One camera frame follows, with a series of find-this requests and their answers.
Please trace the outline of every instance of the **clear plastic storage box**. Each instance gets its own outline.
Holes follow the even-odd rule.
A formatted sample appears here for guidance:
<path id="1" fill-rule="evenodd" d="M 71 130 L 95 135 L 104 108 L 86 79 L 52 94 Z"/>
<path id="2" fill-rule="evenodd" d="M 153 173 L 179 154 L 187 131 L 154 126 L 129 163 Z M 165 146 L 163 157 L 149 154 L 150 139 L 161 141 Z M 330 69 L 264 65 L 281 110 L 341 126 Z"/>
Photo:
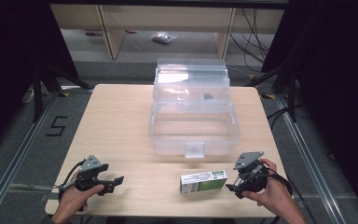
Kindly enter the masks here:
<path id="1" fill-rule="evenodd" d="M 153 97 L 149 137 L 159 155 L 225 155 L 240 138 L 222 60 L 158 60 Z"/>

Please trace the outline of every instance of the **gray floor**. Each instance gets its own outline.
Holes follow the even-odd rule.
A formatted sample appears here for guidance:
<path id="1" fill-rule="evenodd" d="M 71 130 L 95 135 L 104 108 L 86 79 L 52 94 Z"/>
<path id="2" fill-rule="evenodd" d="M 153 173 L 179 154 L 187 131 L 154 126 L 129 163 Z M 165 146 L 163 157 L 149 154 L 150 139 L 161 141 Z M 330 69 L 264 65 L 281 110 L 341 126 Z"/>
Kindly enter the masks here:
<path id="1" fill-rule="evenodd" d="M 163 45 L 151 40 L 155 32 L 138 31 L 137 34 L 126 35 L 118 57 L 110 60 L 102 37 L 85 36 L 83 31 L 78 30 L 62 30 L 62 33 L 76 62 L 80 77 L 90 84 L 126 82 L 152 84 L 158 58 L 217 58 L 213 34 L 173 32 L 178 35 L 178 38 L 170 44 Z M 235 34 L 234 37 L 242 45 L 246 45 L 240 34 Z M 260 36 L 260 40 L 267 46 L 272 38 L 273 35 Z M 249 50 L 262 58 L 258 48 L 250 47 Z M 252 60 L 249 56 L 244 57 L 243 52 L 232 40 L 228 45 L 226 64 L 230 68 L 228 72 L 233 86 L 241 86 L 249 82 L 250 75 L 260 76 L 257 70 L 260 69 L 261 63 Z M 273 78 L 260 84 L 257 87 L 259 93 L 272 93 L 270 90 L 272 83 Z M 62 81 L 62 85 L 72 84 Z M 81 92 L 70 93 L 67 97 L 54 98 L 19 171 L 15 174 L 4 200 L 0 203 L 0 223 L 38 223 L 46 215 L 44 206 L 48 193 L 60 171 L 90 95 L 89 92 Z M 277 100 L 262 99 L 261 101 L 266 115 L 280 109 Z M 20 107 L 9 125 L 10 128 L 1 136 L 0 180 L 32 126 L 33 110 L 32 102 Z M 351 186 L 337 164 L 326 157 L 328 148 L 308 117 L 307 111 L 299 108 L 296 113 L 298 129 L 305 139 L 312 158 L 316 161 L 316 168 L 321 171 L 326 186 L 332 192 L 339 211 L 347 223 L 358 223 L 358 200 Z M 57 131 L 50 128 L 57 116 L 68 117 L 61 119 L 59 123 L 65 126 L 65 130 L 62 136 L 48 137 L 48 133 Z M 329 216 L 329 210 L 325 206 L 320 191 L 316 188 L 304 156 L 288 128 L 287 120 L 285 117 L 278 118 L 272 129 L 282 157 L 284 171 L 299 189 L 318 223 L 337 223 Z M 310 213 L 299 200 L 298 192 L 295 194 L 295 199 L 307 221 L 312 223 Z M 105 217 L 94 217 L 89 223 L 104 223 L 105 220 Z M 162 217 L 129 217 L 126 223 L 162 223 L 166 220 L 167 218 Z M 169 220 L 172 223 L 212 223 L 209 218 Z M 236 223 L 260 223 L 262 220 L 262 218 L 236 218 Z M 77 217 L 74 223 L 79 223 L 79 221 L 80 217 Z"/>

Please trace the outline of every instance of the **green and white box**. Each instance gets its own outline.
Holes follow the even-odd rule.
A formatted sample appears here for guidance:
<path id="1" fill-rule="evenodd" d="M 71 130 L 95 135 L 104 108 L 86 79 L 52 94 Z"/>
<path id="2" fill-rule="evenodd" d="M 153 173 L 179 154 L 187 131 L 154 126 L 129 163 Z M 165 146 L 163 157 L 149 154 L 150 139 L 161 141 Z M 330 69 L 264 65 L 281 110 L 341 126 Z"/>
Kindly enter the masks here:
<path id="1" fill-rule="evenodd" d="M 181 175 L 180 190 L 182 194 L 203 191 L 208 189 L 221 189 L 227 180 L 225 170 L 206 173 Z"/>

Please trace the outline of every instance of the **black cable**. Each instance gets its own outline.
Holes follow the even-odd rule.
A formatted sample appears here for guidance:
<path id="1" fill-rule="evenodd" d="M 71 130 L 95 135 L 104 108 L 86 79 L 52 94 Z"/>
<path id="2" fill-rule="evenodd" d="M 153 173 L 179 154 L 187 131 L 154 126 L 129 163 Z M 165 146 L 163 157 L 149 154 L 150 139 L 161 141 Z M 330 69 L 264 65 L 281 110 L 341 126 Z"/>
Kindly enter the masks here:
<path id="1" fill-rule="evenodd" d="M 261 72 L 261 71 L 257 71 L 257 70 L 254 70 L 253 68 L 251 68 L 248 63 L 246 62 L 246 54 L 249 54 L 251 57 L 255 58 L 256 60 L 258 60 L 260 63 L 263 63 L 263 61 L 261 61 L 261 59 L 259 59 L 257 56 L 255 56 L 251 51 L 245 49 L 242 45 L 240 45 L 237 40 L 235 40 L 234 36 L 232 34 L 230 34 L 231 36 L 231 39 L 234 41 L 235 45 L 237 45 L 237 47 L 242 50 L 244 53 L 243 53 L 243 62 L 245 63 L 245 66 L 251 70 L 251 71 L 254 71 L 254 72 Z"/>
<path id="2" fill-rule="evenodd" d="M 241 44 L 239 44 L 237 42 L 237 40 L 234 38 L 234 36 L 232 36 L 232 34 L 230 34 L 232 40 L 234 41 L 234 43 L 237 45 L 237 47 L 242 50 L 243 52 L 249 54 L 250 56 L 252 56 L 253 58 L 255 58 L 256 60 L 258 60 L 260 63 L 263 63 L 264 61 L 259 59 L 257 56 L 255 56 L 255 54 L 253 54 L 251 51 L 249 51 L 248 49 L 244 48 Z"/>
<path id="3" fill-rule="evenodd" d="M 72 173 L 73 173 L 74 170 L 77 168 L 77 166 L 83 165 L 83 163 L 84 163 L 85 161 L 86 161 L 86 160 L 83 160 L 83 161 L 78 162 L 78 163 L 72 168 L 72 170 L 69 172 L 68 176 L 67 176 L 67 177 L 65 178 L 65 180 L 63 181 L 63 184 L 62 184 L 62 185 L 65 185 L 65 184 L 68 182 L 69 178 L 72 176 Z"/>
<path id="4" fill-rule="evenodd" d="M 227 70 L 236 71 L 236 72 L 241 73 L 242 75 L 247 76 L 247 77 L 249 76 L 248 74 L 246 74 L 246 73 L 244 73 L 244 72 L 242 72 L 241 70 L 236 69 L 236 68 L 227 67 Z"/>
<path id="5" fill-rule="evenodd" d="M 312 222 L 314 224 L 316 224 L 316 220 L 315 217 L 313 216 L 312 212 L 310 211 L 310 208 L 307 205 L 307 202 L 304 200 L 304 198 L 302 197 L 300 191 L 298 190 L 298 188 L 296 187 L 296 185 L 294 184 L 294 182 L 289 178 L 289 175 L 286 173 L 286 177 L 287 180 L 290 182 L 290 184 L 293 186 L 293 188 L 295 189 L 295 191 L 297 192 L 298 197 L 300 198 L 301 202 L 304 204 L 304 207 L 307 209 L 308 214 L 310 215 L 310 219 L 312 219 Z"/>
<path id="6" fill-rule="evenodd" d="M 244 11 L 244 9 L 242 9 L 242 14 L 243 14 L 243 16 L 245 17 L 245 19 L 246 19 L 246 21 L 248 22 L 248 25 L 249 25 L 249 28 L 251 29 L 251 35 L 249 36 L 249 40 L 248 39 L 246 39 L 246 40 L 248 40 L 248 42 L 250 42 L 250 40 L 251 40 L 251 36 L 252 36 L 252 34 L 255 36 L 255 39 L 257 40 L 257 43 L 258 43 L 258 47 L 257 48 L 260 48 L 260 49 L 262 49 L 262 50 L 269 50 L 269 48 L 266 46 L 266 45 L 264 45 L 261 41 L 260 41 L 260 39 L 258 38 L 258 33 L 257 33 L 257 24 L 256 24 L 256 17 L 257 17 L 257 9 L 256 8 L 254 8 L 254 25 L 252 25 L 251 23 L 250 23 L 250 21 L 249 21 L 249 19 L 248 19 L 248 17 L 246 16 L 246 13 L 245 13 L 245 11 Z"/>
<path id="7" fill-rule="evenodd" d="M 281 112 L 277 115 L 277 117 L 275 117 L 275 119 L 272 121 L 271 126 L 270 126 L 270 129 L 271 129 L 271 130 L 274 128 L 274 124 L 275 124 L 275 122 L 277 121 L 278 117 L 280 117 L 282 114 L 284 114 L 284 112 L 286 112 L 286 111 L 281 111 Z"/>
<path id="8" fill-rule="evenodd" d="M 89 217 L 84 224 L 88 224 L 91 219 L 92 219 L 92 217 Z"/>

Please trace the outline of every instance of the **hand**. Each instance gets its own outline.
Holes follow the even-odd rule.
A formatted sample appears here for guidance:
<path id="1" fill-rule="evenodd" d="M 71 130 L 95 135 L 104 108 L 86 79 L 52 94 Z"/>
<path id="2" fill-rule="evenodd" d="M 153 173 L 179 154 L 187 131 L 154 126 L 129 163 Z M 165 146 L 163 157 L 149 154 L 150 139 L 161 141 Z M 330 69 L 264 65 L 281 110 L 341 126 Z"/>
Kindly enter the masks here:
<path id="1" fill-rule="evenodd" d="M 273 171 L 277 170 L 275 163 L 267 159 L 260 159 L 261 162 Z M 299 211 L 296 202 L 290 196 L 286 186 L 279 180 L 269 177 L 266 190 L 262 193 L 244 191 L 242 195 L 250 200 L 256 201 L 257 205 L 265 206 L 271 213 L 284 218 L 289 223 L 306 223 Z"/>
<path id="2" fill-rule="evenodd" d="M 83 208 L 84 211 L 87 210 L 87 199 L 92 195 L 99 193 L 103 188 L 103 185 L 97 185 L 92 189 L 80 191 L 72 185 L 63 193 L 60 205 L 54 216 L 51 218 L 51 221 L 57 224 L 69 223 L 80 208 Z"/>

